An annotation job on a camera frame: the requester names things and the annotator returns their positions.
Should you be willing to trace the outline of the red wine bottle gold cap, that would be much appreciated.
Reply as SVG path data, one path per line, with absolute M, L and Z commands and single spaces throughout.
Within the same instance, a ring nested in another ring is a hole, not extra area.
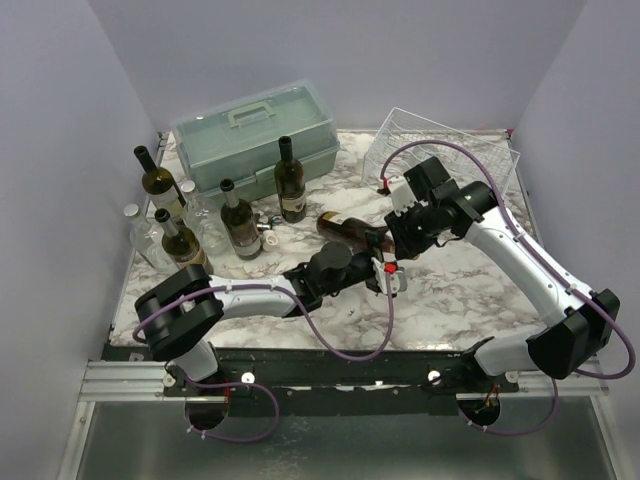
M 395 243 L 386 226 L 373 226 L 359 218 L 326 211 L 317 218 L 316 229 L 322 236 L 356 249 L 376 247 L 385 253 L 395 253 Z

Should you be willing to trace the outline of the white wire wine rack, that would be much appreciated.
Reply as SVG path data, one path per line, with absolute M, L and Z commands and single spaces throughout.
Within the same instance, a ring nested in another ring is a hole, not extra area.
M 414 146 L 395 157 L 386 169 L 387 178 L 399 176 L 436 156 L 459 186 L 475 180 L 485 181 L 477 165 L 451 147 L 455 144 L 482 163 L 502 194 L 515 188 L 520 153 L 511 148 L 506 130 L 458 130 L 397 107 L 387 115 L 364 155 L 362 183 L 374 190 L 380 188 L 380 171 L 387 158 L 405 145 L 423 140 L 431 143 Z

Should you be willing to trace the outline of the green bottle cream label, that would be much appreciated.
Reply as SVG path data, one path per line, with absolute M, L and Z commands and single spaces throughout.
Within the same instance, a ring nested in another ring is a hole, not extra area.
M 306 217 L 306 183 L 301 162 L 293 155 L 292 140 L 278 139 L 280 160 L 274 169 L 274 179 L 282 218 L 298 223 Z

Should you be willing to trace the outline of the green bottle silver neck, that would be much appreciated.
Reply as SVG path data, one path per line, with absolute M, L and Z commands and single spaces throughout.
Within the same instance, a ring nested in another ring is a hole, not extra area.
M 231 179 L 223 179 L 220 188 L 225 198 L 220 216 L 234 252 L 243 260 L 252 260 L 259 256 L 262 250 L 262 240 L 252 207 L 238 196 Z

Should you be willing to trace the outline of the clear bottle white cap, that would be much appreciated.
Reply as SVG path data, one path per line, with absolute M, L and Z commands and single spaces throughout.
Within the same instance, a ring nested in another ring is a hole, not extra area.
M 186 200 L 186 226 L 195 233 L 209 257 L 223 254 L 229 247 L 229 237 L 218 207 L 199 193 L 192 180 L 182 182 L 180 190 Z

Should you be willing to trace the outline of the dark bottle tan label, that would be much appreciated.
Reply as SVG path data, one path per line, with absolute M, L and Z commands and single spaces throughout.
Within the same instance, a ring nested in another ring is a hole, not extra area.
M 164 251 L 180 268 L 201 265 L 208 274 L 214 273 L 208 256 L 191 229 L 178 225 L 164 208 L 157 209 L 154 218 L 163 230 L 161 244 Z

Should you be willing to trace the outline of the clear bottle silver cap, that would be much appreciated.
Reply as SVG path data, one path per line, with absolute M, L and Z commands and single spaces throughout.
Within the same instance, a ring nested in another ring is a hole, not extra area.
M 161 228 L 147 218 L 136 204 L 128 204 L 123 214 L 130 222 L 129 239 L 137 253 L 156 271 L 172 274 L 176 265 L 161 245 Z

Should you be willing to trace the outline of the green wine bottle white label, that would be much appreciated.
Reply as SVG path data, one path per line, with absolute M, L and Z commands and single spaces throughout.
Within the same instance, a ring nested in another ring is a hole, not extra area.
M 145 146 L 135 147 L 133 153 L 144 170 L 142 187 L 153 205 L 166 209 L 174 221 L 184 223 L 186 201 L 171 172 L 157 165 Z

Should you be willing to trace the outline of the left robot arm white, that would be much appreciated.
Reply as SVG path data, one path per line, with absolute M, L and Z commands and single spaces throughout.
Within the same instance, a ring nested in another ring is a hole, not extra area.
M 221 385 L 214 348 L 204 336 L 222 320 L 303 317 L 327 350 L 344 360 L 364 362 L 379 355 L 390 340 L 393 297 L 406 289 L 403 276 L 397 263 L 386 262 L 377 251 L 354 254 L 339 242 L 325 244 L 309 261 L 266 279 L 227 279 L 207 274 L 200 265 L 189 265 L 136 301 L 139 325 L 133 338 L 147 345 L 155 361 L 178 365 L 201 395 L 212 394 Z M 353 356 L 332 347 L 310 313 L 322 306 L 325 297 L 360 283 L 387 297 L 389 321 L 374 352 Z

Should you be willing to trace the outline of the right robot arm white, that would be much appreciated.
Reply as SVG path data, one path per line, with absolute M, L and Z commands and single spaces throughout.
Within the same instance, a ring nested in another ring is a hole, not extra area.
M 401 176 L 386 180 L 393 210 L 385 222 L 399 260 L 414 259 L 436 244 L 445 231 L 487 255 L 524 293 L 544 328 L 491 338 L 474 345 L 460 379 L 480 392 L 496 376 L 539 370 L 564 379 L 603 348 L 611 327 L 603 313 L 615 317 L 618 297 L 595 292 L 563 269 L 504 212 L 500 198 L 484 182 L 459 187 L 440 160 L 432 156 Z

